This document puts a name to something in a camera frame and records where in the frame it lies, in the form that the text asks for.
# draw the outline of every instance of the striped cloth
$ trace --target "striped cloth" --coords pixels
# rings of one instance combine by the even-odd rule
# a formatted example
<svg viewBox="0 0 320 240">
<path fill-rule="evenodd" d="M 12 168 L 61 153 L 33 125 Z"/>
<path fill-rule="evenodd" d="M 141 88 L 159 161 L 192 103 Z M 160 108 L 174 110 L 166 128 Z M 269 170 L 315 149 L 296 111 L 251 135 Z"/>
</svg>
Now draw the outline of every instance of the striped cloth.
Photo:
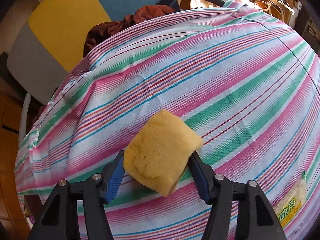
<svg viewBox="0 0 320 240">
<path fill-rule="evenodd" d="M 167 109 L 203 138 L 217 173 L 255 179 L 276 205 L 305 170 L 307 201 L 285 228 L 302 239 L 320 211 L 320 61 L 281 21 L 236 1 L 124 30 L 70 73 L 20 146 L 16 185 L 44 202 L 55 184 L 112 161 Z M 106 215 L 115 239 L 200 239 L 210 207 L 186 171 L 169 197 L 125 174 Z M 236 228 L 232 207 L 228 239 Z M 82 239 L 88 239 L 78 203 Z"/>
</svg>

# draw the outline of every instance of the brown cloth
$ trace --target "brown cloth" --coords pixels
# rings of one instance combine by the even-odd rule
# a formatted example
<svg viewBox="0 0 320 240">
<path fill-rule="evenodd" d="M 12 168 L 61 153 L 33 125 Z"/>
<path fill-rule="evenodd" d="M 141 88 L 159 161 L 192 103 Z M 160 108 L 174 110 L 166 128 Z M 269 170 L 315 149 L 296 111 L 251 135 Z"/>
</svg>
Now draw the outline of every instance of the brown cloth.
<svg viewBox="0 0 320 240">
<path fill-rule="evenodd" d="M 83 57 L 85 57 L 95 46 L 107 38 L 145 20 L 150 20 L 163 15 L 172 14 L 175 11 L 166 5 L 146 5 L 138 9 L 134 15 L 129 14 L 123 21 L 101 23 L 93 27 L 84 44 Z"/>
</svg>

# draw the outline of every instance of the pink stripe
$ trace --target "pink stripe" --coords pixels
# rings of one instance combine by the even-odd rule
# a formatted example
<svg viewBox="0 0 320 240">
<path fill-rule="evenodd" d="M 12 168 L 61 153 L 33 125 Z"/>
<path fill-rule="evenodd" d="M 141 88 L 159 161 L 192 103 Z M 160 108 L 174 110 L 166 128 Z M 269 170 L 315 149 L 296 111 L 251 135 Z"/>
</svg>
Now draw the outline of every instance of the pink stripe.
<svg viewBox="0 0 320 240">
<path fill-rule="evenodd" d="M 304 207 L 300 210 L 300 212 L 295 216 L 294 221 L 291 222 L 287 228 L 286 231 L 292 231 L 292 228 L 297 227 L 295 221 L 301 221 L 302 225 L 308 226 L 308 223 L 305 221 L 306 218 L 311 218 L 315 216 L 308 216 L 308 213 L 310 212 L 319 212 L 319 191 L 320 191 L 320 184 L 317 185 L 315 191 L 311 195 L 310 199 L 305 203 Z"/>
<path fill-rule="evenodd" d="M 171 50 L 169 50 L 169 51 L 167 52 L 167 54 L 168 54 L 168 55 L 172 55 L 173 52 L 174 52 L 174 50 L 171 49 Z M 113 76 L 109 76 L 109 77 L 101 78 L 101 79 L 103 79 L 104 82 L 109 82 L 109 81 L 112 81 L 112 79 L 115 78 L 115 76 L 117 76 L 117 75 L 113 75 Z"/>
<path fill-rule="evenodd" d="M 158 36 L 158 37 L 154 37 L 154 38 L 148 38 L 148 39 L 145 39 L 145 40 L 143 40 L 143 41 L 147 41 L 147 40 L 151 40 L 151 39 L 155 39 L 155 38 L 159 38 L 159 37 L 164 37 L 164 36 L 169 36 L 169 35 L 175 35 L 175 34 L 178 34 L 178 33 L 172 33 L 172 34 L 162 35 L 162 36 Z M 160 41 L 164 41 L 164 40 L 168 40 L 168 39 L 172 39 L 172 38 L 186 37 L 186 36 L 188 36 L 188 35 L 189 35 L 189 34 L 167 37 L 167 38 L 164 38 L 164 39 L 162 39 L 162 40 L 156 40 L 156 41 L 152 41 L 152 42 L 149 42 L 149 43 L 146 43 L 146 44 L 142 44 L 142 45 L 140 45 L 140 46 L 135 46 L 135 47 L 133 47 L 133 48 L 131 48 L 131 49 L 127 49 L 127 50 L 125 50 L 125 51 L 122 51 L 122 52 L 120 52 L 120 53 L 118 53 L 118 54 L 115 54 L 115 55 L 111 56 L 110 58 L 106 59 L 105 61 L 102 61 L 102 62 L 100 63 L 100 65 L 103 64 L 103 63 L 105 63 L 105 62 L 108 61 L 108 60 L 111 60 L 111 59 L 114 58 L 114 57 L 119 57 L 120 55 L 122 55 L 122 54 L 124 54 L 124 53 L 126 53 L 126 52 L 129 52 L 129 51 L 132 51 L 132 50 L 135 50 L 135 49 L 139 49 L 139 48 L 142 48 L 142 47 L 144 47 L 144 46 L 148 46 L 148 45 L 151 45 L 151 44 L 154 44 L 154 43 L 158 43 L 158 42 L 160 42 Z"/>
<path fill-rule="evenodd" d="M 195 203 L 196 201 L 199 201 L 199 195 L 195 184 L 190 183 L 175 190 L 167 198 L 158 197 L 131 207 L 107 211 L 106 215 L 111 225 L 122 225 L 124 220 L 126 220 L 125 224 L 130 220 L 132 223 L 136 223 L 143 221 L 148 217 L 154 217 L 159 214 L 164 215 L 163 210 L 172 210 L 172 212 L 176 212 L 178 209 L 188 206 L 188 202 Z"/>
<path fill-rule="evenodd" d="M 292 122 L 294 121 L 296 115 L 299 113 L 299 110 L 303 106 L 302 99 L 305 99 L 306 95 L 308 95 L 308 89 L 311 88 L 311 84 L 309 84 L 309 87 L 306 88 L 305 92 L 302 93 L 297 98 L 297 105 L 294 105 L 293 107 L 290 106 L 288 108 L 288 113 L 286 117 L 281 121 L 281 123 L 278 124 L 278 129 L 272 130 L 270 134 L 264 135 L 262 134 L 264 138 L 261 138 L 260 147 L 256 146 L 254 148 L 255 151 L 249 152 L 249 155 L 246 155 L 244 158 L 241 158 L 241 161 L 237 162 L 237 167 L 241 167 L 239 169 L 235 170 L 227 170 L 224 174 L 226 176 L 231 176 L 233 179 L 240 178 L 246 170 L 250 169 L 255 163 L 259 162 L 263 156 L 281 139 L 281 133 L 280 131 L 287 131 L 289 127 L 291 126 Z"/>
<path fill-rule="evenodd" d="M 225 14 L 230 12 L 230 10 L 205 10 L 205 11 L 186 11 L 179 14 L 174 15 L 168 15 L 165 16 L 165 21 L 163 21 L 162 17 L 158 17 L 153 20 L 145 21 L 143 23 L 140 23 L 139 25 L 135 25 L 132 28 L 123 30 L 122 32 L 119 32 L 106 41 L 102 42 L 97 46 L 94 50 L 90 51 L 89 56 L 89 65 L 93 64 L 93 61 L 96 60 L 97 57 L 104 54 L 106 51 L 113 49 L 115 46 L 119 44 L 123 44 L 126 41 L 130 40 L 136 35 L 141 35 L 147 32 L 150 32 L 152 30 L 158 29 L 160 27 L 168 26 L 176 24 L 182 20 L 185 19 L 197 19 L 197 18 L 203 18 L 203 17 L 213 17 L 219 14 Z"/>
<path fill-rule="evenodd" d="M 320 142 L 320 132 L 317 134 L 317 140 L 315 142 L 319 144 L 319 142 Z M 316 149 L 313 149 L 312 151 L 308 152 L 306 158 L 303 160 L 301 165 L 298 167 L 297 171 L 292 176 L 292 178 L 289 180 L 289 182 L 286 183 L 284 188 L 282 188 L 280 190 L 279 194 L 273 200 L 270 201 L 273 206 L 275 206 L 289 192 L 289 190 L 291 189 L 293 184 L 299 178 L 301 178 L 302 172 L 305 171 L 305 170 L 308 170 L 309 166 L 306 163 L 308 162 L 308 160 L 310 160 L 310 159 L 312 160 L 316 153 L 317 153 Z"/>
<path fill-rule="evenodd" d="M 204 38 L 208 39 L 213 39 L 213 38 L 216 38 L 216 37 L 219 37 L 221 35 L 225 35 L 226 33 L 231 33 L 233 30 L 233 27 L 232 26 L 228 26 L 226 28 L 221 28 L 221 29 L 215 29 L 215 30 L 212 30 L 212 31 L 209 31 L 209 32 L 206 32 L 206 33 L 200 33 L 198 35 L 195 35 L 193 37 L 190 37 L 188 39 L 185 39 L 184 41 L 181 41 L 173 46 L 170 46 L 168 48 L 166 48 L 165 50 L 161 51 L 160 53 L 156 54 L 155 56 L 153 56 L 152 58 L 150 59 L 147 59 L 146 61 L 144 61 L 143 63 L 140 63 L 136 66 L 136 68 L 141 68 L 143 67 L 144 65 L 153 65 L 155 62 L 158 62 L 159 59 L 162 59 L 164 56 L 172 56 L 172 54 L 178 54 L 178 53 L 181 53 L 183 51 L 185 51 L 186 49 L 188 48 L 191 48 L 194 44 L 196 44 L 197 42 L 203 40 Z M 230 43 L 228 44 L 222 44 L 220 45 L 219 47 L 216 47 L 216 48 L 213 48 L 213 49 L 210 49 L 210 50 L 207 50 L 205 52 L 202 52 L 202 53 L 199 53 L 191 58 L 188 58 L 176 65 L 173 65 L 172 67 L 170 67 L 169 69 L 167 69 L 166 71 L 169 71 L 173 68 L 175 68 L 176 66 L 179 66 L 179 65 L 182 65 L 183 63 L 185 62 L 191 62 L 191 61 L 194 61 L 194 60 L 198 60 L 198 59 L 201 59 L 203 56 L 206 56 L 208 54 L 211 53 L 211 51 L 217 49 L 217 48 L 221 48 L 221 50 L 227 46 L 230 46 Z M 153 80 L 153 79 L 156 79 L 158 76 L 160 75 L 163 75 L 163 73 L 160 73 L 159 75 L 156 75 L 154 77 L 152 77 L 150 80 Z"/>
<path fill-rule="evenodd" d="M 238 47 L 243 47 L 243 44 L 237 44 L 237 46 L 235 46 L 235 47 L 233 47 L 233 50 L 234 51 L 237 51 L 237 49 L 238 49 Z M 199 65 L 204 61 L 205 59 L 201 59 L 201 60 L 199 60 Z M 196 64 L 195 62 L 193 62 L 192 63 L 192 66 L 190 66 L 190 67 L 192 67 L 191 68 L 191 70 L 194 72 L 196 69 Z M 177 72 L 177 78 L 180 78 L 180 73 L 179 72 Z M 168 84 L 168 82 L 170 82 L 170 80 L 168 80 L 168 77 L 165 77 L 165 78 L 163 78 L 162 80 L 161 80 L 161 82 L 164 84 L 164 85 L 167 85 Z M 153 85 L 149 85 L 148 86 L 148 91 L 150 91 L 150 89 L 154 86 L 154 85 L 156 85 L 157 83 L 155 83 L 155 84 L 153 84 Z M 136 92 L 132 95 L 132 97 L 134 97 L 134 99 L 136 100 L 137 99 L 137 95 L 139 95 L 139 94 L 137 94 Z M 117 109 L 120 109 L 120 106 L 121 105 L 123 105 L 123 104 L 125 104 L 126 102 L 128 102 L 128 104 L 130 104 L 130 103 L 133 103 L 132 101 L 130 101 L 130 99 L 127 99 L 127 101 L 123 101 L 124 99 L 121 99 L 121 98 L 119 98 L 117 101 L 119 101 L 121 104 L 119 105 L 119 106 L 117 106 L 116 105 L 116 101 L 115 102 L 113 102 L 112 104 L 111 104 L 111 106 L 110 107 L 112 107 L 112 105 L 114 105 L 113 107 L 116 107 Z M 102 109 L 99 109 L 99 110 L 97 110 L 96 112 L 100 112 L 99 113 L 99 115 L 100 114 L 103 114 L 103 109 L 105 109 L 105 108 L 107 108 L 107 106 L 105 106 L 104 108 L 102 108 Z M 109 113 L 112 113 L 113 115 L 118 115 L 118 113 L 117 112 L 115 112 L 114 110 L 112 110 L 112 109 L 110 109 L 109 110 Z M 93 126 L 101 126 L 103 123 L 104 123 L 104 121 L 105 120 L 107 120 L 107 118 L 111 118 L 111 116 L 108 116 L 108 113 L 106 113 L 106 114 L 104 114 L 104 116 L 101 116 L 101 117 L 99 117 L 99 115 L 97 114 L 97 113 L 95 113 L 95 112 L 93 112 L 93 113 L 90 113 L 90 116 L 91 115 L 93 115 L 93 114 L 95 114 L 95 120 L 94 121 L 91 121 L 90 123 L 85 123 L 85 121 L 84 121 L 84 119 L 85 118 L 83 118 L 83 123 L 81 124 L 81 125 L 79 125 L 79 127 L 78 127 L 78 131 L 77 131 L 77 133 L 76 133 L 76 140 L 78 140 L 79 138 L 81 138 L 82 136 L 80 136 L 80 133 L 81 132 L 86 132 L 86 133 L 88 133 L 87 132 L 87 130 L 90 128 L 88 125 L 90 125 L 90 124 L 92 124 L 92 126 L 91 127 L 93 127 Z"/>
<path fill-rule="evenodd" d="M 104 83 L 104 84 L 103 84 L 103 87 L 109 87 L 109 84 L 110 84 L 110 82 L 108 82 L 107 84 Z"/>
<path fill-rule="evenodd" d="M 230 121 L 231 119 L 233 119 L 235 116 L 237 116 L 239 113 L 243 112 L 246 108 L 248 108 L 250 105 L 252 105 L 255 101 L 257 101 L 259 98 L 261 98 L 266 92 L 268 92 L 281 78 L 283 78 L 292 68 L 294 67 L 294 65 L 289 68 L 276 82 L 274 82 L 267 90 L 265 90 L 260 96 L 258 96 L 255 100 L 253 100 L 250 104 L 248 104 L 245 108 L 243 108 L 242 110 L 240 110 L 238 113 L 234 114 L 232 117 L 230 117 L 228 120 L 226 120 L 225 122 L 223 122 L 222 124 L 220 124 L 219 126 L 215 127 L 213 130 L 207 132 L 206 134 L 204 134 L 203 136 L 201 136 L 202 138 L 206 137 L 207 135 L 211 134 L 213 131 L 217 130 L 219 127 L 221 127 L 222 125 L 224 125 L 225 123 L 227 123 L 228 121 Z"/>
<path fill-rule="evenodd" d="M 209 143 L 209 142 L 211 142 L 212 140 L 214 140 L 214 139 L 216 139 L 217 137 L 219 137 L 220 135 L 222 135 L 223 133 L 225 133 L 226 131 L 228 131 L 229 129 L 231 129 L 232 127 L 234 127 L 236 124 L 238 124 L 239 122 L 241 122 L 244 118 L 246 118 L 248 115 L 250 115 L 254 110 L 256 110 L 259 106 L 261 106 L 269 97 L 271 97 L 272 96 L 272 94 L 274 93 L 274 92 L 276 92 L 277 91 L 277 89 L 279 88 L 279 87 L 281 87 L 282 85 L 283 85 L 283 83 L 291 76 L 291 74 L 287 77 L 287 78 L 285 78 L 281 83 L 280 83 L 280 85 L 278 85 L 265 99 L 263 99 L 259 104 L 257 104 L 251 111 L 249 111 L 247 114 L 245 114 L 243 117 L 241 117 L 239 120 L 237 120 L 235 123 L 233 123 L 231 126 L 229 126 L 228 128 L 226 128 L 225 130 L 223 130 L 222 132 L 220 132 L 218 135 L 215 135 L 214 137 L 212 137 L 211 139 L 209 139 L 208 141 L 206 141 L 205 143 L 204 143 L 204 145 L 206 145 L 207 143 Z"/>
<path fill-rule="evenodd" d="M 66 76 L 65 80 L 62 82 L 60 87 L 55 93 L 54 99 L 57 97 L 58 94 L 63 90 L 63 88 L 72 80 L 74 79 L 79 73 L 89 68 L 88 58 L 83 58 L 80 63 Z"/>
<path fill-rule="evenodd" d="M 317 67 L 317 65 L 315 64 L 315 61 L 313 61 L 313 64 L 312 64 L 312 67 L 311 67 L 311 68 L 315 68 L 315 67 Z M 304 83 L 307 83 L 307 82 L 311 82 L 311 80 L 309 79 L 308 75 L 306 75 L 306 79 L 305 79 Z M 304 122 L 303 127 L 302 127 L 301 129 L 299 129 L 298 133 L 295 135 L 295 139 L 292 140 L 292 142 L 290 143 L 290 145 L 289 145 L 289 146 L 287 147 L 287 149 L 283 152 L 281 158 L 279 158 L 279 159 L 270 167 L 270 169 L 269 169 L 270 174 L 272 174 L 271 171 L 273 170 L 273 167 L 274 167 L 274 166 L 277 166 L 278 163 L 282 163 L 282 165 L 284 165 L 284 164 L 286 163 L 286 162 L 283 162 L 283 160 L 284 160 L 284 159 L 288 159 L 287 155 L 289 155 L 289 156 L 292 156 L 292 155 L 293 155 L 293 154 L 286 154 L 286 153 L 288 153 L 288 152 L 290 151 L 290 147 L 295 143 L 295 141 L 297 141 L 297 138 L 299 138 L 299 135 L 302 134 L 302 133 L 305 133 L 305 132 L 304 132 L 305 126 L 310 126 L 310 125 L 311 125 L 309 120 L 312 119 L 312 118 L 315 118 L 315 113 L 314 113 L 315 111 L 314 111 L 314 109 L 315 109 L 315 107 L 316 107 L 316 105 L 317 105 L 318 103 L 319 103 L 319 100 L 318 100 L 318 98 L 316 98 L 316 99 L 315 99 L 315 103 L 312 105 L 311 110 L 310 110 L 310 114 L 308 115 L 306 121 Z M 263 176 L 260 178 L 260 181 L 264 181 L 264 180 L 265 180 L 265 179 L 264 179 L 265 175 L 263 175 Z"/>
<path fill-rule="evenodd" d="M 175 113 L 175 114 L 177 114 L 178 116 L 179 116 L 179 113 Z M 183 113 L 181 113 L 181 114 L 183 114 Z M 134 134 L 132 135 L 132 136 L 134 136 Z M 124 145 L 125 146 L 125 145 Z M 122 146 L 122 147 L 124 147 L 124 146 Z M 99 146 L 100 148 L 102 148 L 101 147 L 101 145 Z M 106 147 L 104 147 L 104 148 L 109 148 L 110 146 L 106 146 Z M 92 149 L 91 149 L 92 150 Z M 90 154 L 92 154 L 92 151 L 90 151 Z M 104 155 L 106 156 L 106 153 L 104 153 Z M 96 156 L 96 154 L 95 154 L 95 156 Z M 83 160 L 83 158 L 81 157 L 81 159 Z"/>
<path fill-rule="evenodd" d="M 316 106 L 319 107 L 320 100 L 317 100 Z M 267 171 L 268 176 L 266 176 L 263 180 L 259 179 L 259 181 L 263 181 L 260 183 L 262 187 L 266 185 L 266 187 L 270 187 L 276 179 L 278 179 L 284 171 L 287 170 L 288 166 L 292 163 L 292 161 L 296 158 L 298 153 L 300 152 L 301 148 L 306 143 L 306 138 L 308 137 L 308 133 L 310 132 L 310 128 L 313 126 L 313 122 L 316 119 L 317 112 L 314 108 L 312 115 L 309 117 L 309 120 L 307 120 L 306 124 L 303 127 L 304 129 L 299 130 L 299 134 L 297 135 L 298 145 L 292 145 L 291 149 L 289 148 L 284 154 L 282 160 L 277 160 L 274 163 L 274 167 L 271 166 L 270 172 Z"/>
<path fill-rule="evenodd" d="M 256 152 L 259 151 L 259 149 L 263 148 L 265 143 L 268 143 L 266 138 L 276 138 L 276 136 L 273 136 L 272 133 L 275 131 L 280 131 L 279 124 L 280 123 L 286 123 L 284 122 L 284 119 L 286 119 L 288 116 L 288 113 L 291 111 L 291 109 L 294 109 L 296 104 L 299 102 L 298 98 L 300 97 L 300 94 L 306 89 L 308 84 L 308 79 L 305 79 L 303 82 L 303 85 L 299 89 L 299 91 L 296 93 L 294 98 L 291 100 L 289 105 L 286 107 L 286 109 L 279 115 L 279 117 L 271 124 L 271 126 L 264 131 L 255 141 L 254 144 L 248 145 L 244 150 L 242 150 L 239 154 L 234 156 L 232 159 L 224 163 L 222 166 L 220 166 L 218 169 L 216 169 L 216 172 L 221 174 L 229 174 L 228 171 L 232 171 L 233 174 L 238 174 L 240 170 L 246 170 L 247 165 L 250 165 L 250 160 L 257 155 Z"/>
<path fill-rule="evenodd" d="M 305 168 L 306 170 L 308 170 L 308 168 L 310 167 L 312 160 L 317 153 L 319 145 L 320 145 L 320 135 L 318 134 L 318 136 L 316 137 L 316 140 L 313 142 L 312 147 L 309 150 L 311 152 L 310 154 L 311 157 L 308 158 L 308 162 L 306 163 L 306 168 Z"/>
<path fill-rule="evenodd" d="M 83 164 L 83 163 L 84 163 L 84 157 L 83 157 L 83 155 L 81 155 L 78 160 L 73 160 L 73 161 L 74 161 L 74 162 L 75 162 L 75 161 L 79 161 L 80 159 L 81 159 L 81 163 Z"/>
</svg>

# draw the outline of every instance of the food package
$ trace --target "food package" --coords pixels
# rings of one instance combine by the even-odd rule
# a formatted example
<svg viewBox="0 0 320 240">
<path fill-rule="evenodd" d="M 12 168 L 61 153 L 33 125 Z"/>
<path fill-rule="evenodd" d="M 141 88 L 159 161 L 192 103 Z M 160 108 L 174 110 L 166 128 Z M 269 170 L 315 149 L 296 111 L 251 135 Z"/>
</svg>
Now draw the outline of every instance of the food package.
<svg viewBox="0 0 320 240">
<path fill-rule="evenodd" d="M 306 202 L 306 175 L 305 171 L 289 192 L 273 207 L 280 224 L 285 228 L 295 217 Z"/>
</svg>

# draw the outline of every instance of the sponge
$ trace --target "sponge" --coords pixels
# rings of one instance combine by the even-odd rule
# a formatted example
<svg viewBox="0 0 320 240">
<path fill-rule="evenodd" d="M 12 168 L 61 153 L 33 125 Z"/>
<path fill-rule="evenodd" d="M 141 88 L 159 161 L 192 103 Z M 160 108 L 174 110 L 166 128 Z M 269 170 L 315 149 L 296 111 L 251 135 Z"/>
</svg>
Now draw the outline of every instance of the sponge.
<svg viewBox="0 0 320 240">
<path fill-rule="evenodd" d="M 202 139 L 179 117 L 161 110 L 154 114 L 124 151 L 124 169 L 141 184 L 169 195 L 190 155 Z"/>
</svg>

